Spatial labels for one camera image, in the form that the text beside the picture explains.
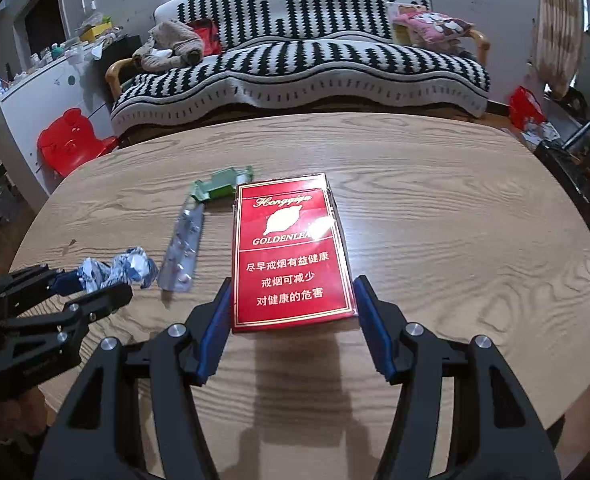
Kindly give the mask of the person's left hand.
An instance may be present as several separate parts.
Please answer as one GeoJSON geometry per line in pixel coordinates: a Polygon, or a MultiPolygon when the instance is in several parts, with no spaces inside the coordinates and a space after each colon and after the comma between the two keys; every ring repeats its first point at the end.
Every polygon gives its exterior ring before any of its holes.
{"type": "Polygon", "coordinates": [[[34,437],[48,426],[48,407],[39,388],[32,388],[16,400],[0,401],[0,441],[16,434],[34,437]]]}

